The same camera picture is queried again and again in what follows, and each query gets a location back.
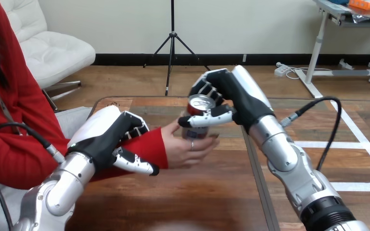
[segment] black baseboard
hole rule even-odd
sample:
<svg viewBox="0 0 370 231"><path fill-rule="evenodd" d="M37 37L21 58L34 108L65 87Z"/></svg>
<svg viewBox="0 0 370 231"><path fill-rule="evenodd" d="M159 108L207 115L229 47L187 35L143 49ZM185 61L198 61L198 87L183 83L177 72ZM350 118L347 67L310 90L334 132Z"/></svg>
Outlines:
<svg viewBox="0 0 370 231"><path fill-rule="evenodd" d="M97 54L93 65L104 66L142 66L168 65L169 54L157 54L149 63L152 54ZM199 61L191 54L175 55L173 65L308 65L311 54L199 54ZM350 65L368 65L370 54L320 54L318 65L338 65L340 59Z"/></svg>

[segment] tripod stand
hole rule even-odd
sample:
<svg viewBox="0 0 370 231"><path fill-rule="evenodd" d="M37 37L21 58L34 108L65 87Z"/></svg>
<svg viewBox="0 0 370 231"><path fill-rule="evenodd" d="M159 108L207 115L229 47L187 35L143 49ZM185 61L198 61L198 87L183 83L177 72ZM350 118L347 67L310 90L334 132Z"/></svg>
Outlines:
<svg viewBox="0 0 370 231"><path fill-rule="evenodd" d="M194 57L196 58L196 60L199 62L198 56L182 41L182 39L179 38L178 34L175 32L173 1L174 0L171 0L171 33L168 35L168 38L162 43L162 45L158 48L158 50L151 56L151 59L148 62L148 63L151 63L152 59L154 58L154 55L156 55L159 52L159 50L161 50L161 48L168 42L168 40L171 39L170 61L169 61L169 65L168 65L168 76L167 76L167 88L165 89L165 95L166 96L168 95L168 86L170 84L170 75L171 75L171 69L172 69L171 68L171 61L173 60L173 58L175 56L175 38L177 38L179 40L179 42L182 43L182 45L185 48L187 48L188 51L191 52L191 54L193 54ZM204 66L208 71L210 71L210 69L206 65L204 65Z"/></svg>

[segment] robotic arm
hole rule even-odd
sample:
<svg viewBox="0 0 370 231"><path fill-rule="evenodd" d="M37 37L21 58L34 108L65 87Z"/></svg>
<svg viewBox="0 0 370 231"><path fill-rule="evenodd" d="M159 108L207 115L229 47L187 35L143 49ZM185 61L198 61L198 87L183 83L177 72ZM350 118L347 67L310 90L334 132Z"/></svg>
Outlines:
<svg viewBox="0 0 370 231"><path fill-rule="evenodd" d="M157 175L158 166L122 147L116 148L120 141L148 131L141 117L127 111L121 113L116 106L108 106L92 115L68 143L66 158L59 152L54 155L59 167L40 186L25 194L20 219L12 230L64 230L85 186L104 168L114 166Z"/></svg>
<svg viewBox="0 0 370 231"><path fill-rule="evenodd" d="M205 94L217 107L179 119L182 127L203 127L235 121L267 157L269 170L283 183L287 198L307 231L369 231L355 219L327 178L314 170L307 153L277 121L269 100L249 73L236 66L208 71L190 94ZM232 100L234 108L221 105Z"/></svg>

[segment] orange box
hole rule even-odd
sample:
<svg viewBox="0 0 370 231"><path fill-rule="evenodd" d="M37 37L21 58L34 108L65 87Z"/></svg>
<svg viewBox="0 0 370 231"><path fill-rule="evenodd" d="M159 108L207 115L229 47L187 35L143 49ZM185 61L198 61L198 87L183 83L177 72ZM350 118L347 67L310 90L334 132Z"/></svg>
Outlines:
<svg viewBox="0 0 370 231"><path fill-rule="evenodd" d="M370 0L350 0L349 5L364 10L370 10Z"/></svg>

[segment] soda can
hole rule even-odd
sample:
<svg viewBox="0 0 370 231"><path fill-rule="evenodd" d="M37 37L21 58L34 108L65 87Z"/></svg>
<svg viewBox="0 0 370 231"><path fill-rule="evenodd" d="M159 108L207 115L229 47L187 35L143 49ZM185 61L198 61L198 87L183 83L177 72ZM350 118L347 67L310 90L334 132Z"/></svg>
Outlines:
<svg viewBox="0 0 370 231"><path fill-rule="evenodd" d="M200 115L201 112L206 112L215 107L215 101L202 94L191 95L188 98L188 106L186 107L185 116ZM182 128L182 138L187 140L203 139L208 135L209 127L199 128Z"/></svg>

